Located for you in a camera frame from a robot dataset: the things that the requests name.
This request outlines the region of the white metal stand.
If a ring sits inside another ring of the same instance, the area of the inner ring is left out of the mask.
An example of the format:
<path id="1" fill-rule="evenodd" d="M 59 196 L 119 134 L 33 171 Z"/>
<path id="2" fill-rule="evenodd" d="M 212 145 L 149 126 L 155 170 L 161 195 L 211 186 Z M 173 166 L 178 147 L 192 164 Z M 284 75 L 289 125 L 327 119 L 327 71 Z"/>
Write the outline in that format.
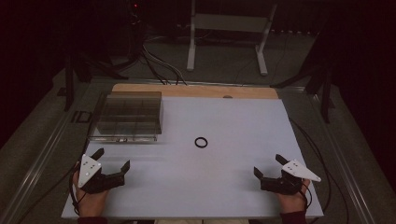
<path id="1" fill-rule="evenodd" d="M 190 45 L 187 56 L 187 70 L 193 71 L 196 56 L 196 31 L 208 31 L 226 35 L 227 40 L 236 35 L 261 35 L 255 46 L 255 55 L 260 74 L 268 75 L 268 68 L 264 58 L 264 47 L 270 34 L 278 3 L 269 3 L 259 17 L 246 15 L 225 15 L 201 13 L 196 10 L 197 0 L 191 0 L 190 16 Z"/>

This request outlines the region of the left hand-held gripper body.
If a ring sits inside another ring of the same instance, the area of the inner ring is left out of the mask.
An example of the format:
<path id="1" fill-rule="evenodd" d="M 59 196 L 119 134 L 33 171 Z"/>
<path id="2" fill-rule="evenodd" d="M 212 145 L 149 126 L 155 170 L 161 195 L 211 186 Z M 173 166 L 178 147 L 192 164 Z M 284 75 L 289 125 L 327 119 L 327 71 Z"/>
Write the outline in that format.
<path id="1" fill-rule="evenodd" d="M 79 164 L 78 187 L 87 193 L 95 194 L 114 189 L 125 184 L 125 166 L 115 174 L 104 175 L 102 164 L 86 154 Z"/>

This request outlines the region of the person's left hand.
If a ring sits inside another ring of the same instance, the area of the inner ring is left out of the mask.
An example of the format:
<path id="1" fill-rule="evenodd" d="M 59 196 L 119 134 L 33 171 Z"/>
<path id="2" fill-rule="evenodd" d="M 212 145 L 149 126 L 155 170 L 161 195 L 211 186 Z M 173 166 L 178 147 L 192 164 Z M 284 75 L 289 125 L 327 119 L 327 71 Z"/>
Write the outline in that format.
<path id="1" fill-rule="evenodd" d="M 78 187 L 79 172 L 73 174 L 73 184 L 76 189 L 78 213 L 80 217 L 99 217 L 106 207 L 108 190 L 90 194 Z"/>

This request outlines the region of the clear plastic compartment box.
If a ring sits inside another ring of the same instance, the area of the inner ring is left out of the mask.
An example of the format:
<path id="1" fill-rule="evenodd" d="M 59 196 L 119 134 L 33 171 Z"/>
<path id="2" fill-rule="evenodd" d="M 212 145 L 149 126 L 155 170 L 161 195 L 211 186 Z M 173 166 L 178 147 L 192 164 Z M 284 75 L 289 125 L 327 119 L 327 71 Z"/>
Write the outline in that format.
<path id="1" fill-rule="evenodd" d="M 156 142 L 163 132 L 160 91 L 103 93 L 94 109 L 88 138 L 96 142 Z"/>

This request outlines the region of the person's right hand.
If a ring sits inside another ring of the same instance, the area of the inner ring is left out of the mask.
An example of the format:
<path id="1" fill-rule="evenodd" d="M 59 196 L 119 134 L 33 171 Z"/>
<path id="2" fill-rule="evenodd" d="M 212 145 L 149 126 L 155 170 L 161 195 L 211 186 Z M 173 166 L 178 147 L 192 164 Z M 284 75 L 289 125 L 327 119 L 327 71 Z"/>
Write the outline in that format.
<path id="1" fill-rule="evenodd" d="M 300 192 L 297 192 L 294 195 L 284 195 L 284 194 L 276 194 L 276 197 L 280 203 L 280 212 L 282 214 L 301 212 L 306 210 L 307 199 L 305 198 L 305 194 L 310 185 L 310 181 L 308 179 L 303 180 L 303 185 Z"/>

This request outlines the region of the black tripod stand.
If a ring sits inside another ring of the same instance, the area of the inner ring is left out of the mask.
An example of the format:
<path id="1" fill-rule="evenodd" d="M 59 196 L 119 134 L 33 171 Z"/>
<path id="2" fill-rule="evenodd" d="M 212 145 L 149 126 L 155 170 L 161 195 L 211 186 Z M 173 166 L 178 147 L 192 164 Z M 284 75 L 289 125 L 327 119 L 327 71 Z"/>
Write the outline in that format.
<path id="1" fill-rule="evenodd" d="M 291 78 L 272 85 L 272 88 L 283 89 L 292 83 L 310 77 L 304 91 L 307 94 L 315 95 L 321 90 L 320 115 L 326 123 L 330 122 L 332 68 L 337 47 L 336 32 L 339 28 L 336 19 L 327 19 L 299 72 Z"/>
<path id="2" fill-rule="evenodd" d="M 134 12 L 135 0 L 70 0 L 64 31 L 65 110 L 74 102 L 74 79 L 92 80 L 94 68 L 102 75 L 124 79 L 119 71 L 137 61 L 145 40 L 146 24 Z M 118 53 L 126 61 L 113 64 L 111 42 L 124 38 Z"/>

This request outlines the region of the white mat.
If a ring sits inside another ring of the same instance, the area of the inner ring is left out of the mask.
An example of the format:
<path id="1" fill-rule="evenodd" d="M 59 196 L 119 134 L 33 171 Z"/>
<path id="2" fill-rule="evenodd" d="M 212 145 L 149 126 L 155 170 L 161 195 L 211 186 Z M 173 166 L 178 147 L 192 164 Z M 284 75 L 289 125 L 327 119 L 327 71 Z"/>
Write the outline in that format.
<path id="1" fill-rule="evenodd" d="M 91 142 L 87 152 L 101 147 L 104 173 L 131 164 L 106 200 L 105 216 L 121 219 L 277 217 L 253 168 L 276 178 L 276 154 L 304 159 L 279 99 L 165 97 L 156 142 Z"/>

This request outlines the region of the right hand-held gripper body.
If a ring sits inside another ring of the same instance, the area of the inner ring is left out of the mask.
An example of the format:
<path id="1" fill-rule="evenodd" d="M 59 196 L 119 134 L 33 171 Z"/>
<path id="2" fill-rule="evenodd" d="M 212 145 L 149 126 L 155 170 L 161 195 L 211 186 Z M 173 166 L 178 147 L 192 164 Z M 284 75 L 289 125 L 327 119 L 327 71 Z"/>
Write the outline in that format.
<path id="1" fill-rule="evenodd" d="M 294 195 L 301 190 L 304 179 L 321 181 L 318 175 L 297 160 L 289 161 L 287 164 L 282 165 L 281 177 L 271 178 L 263 176 L 263 179 L 260 179 L 261 190 Z"/>

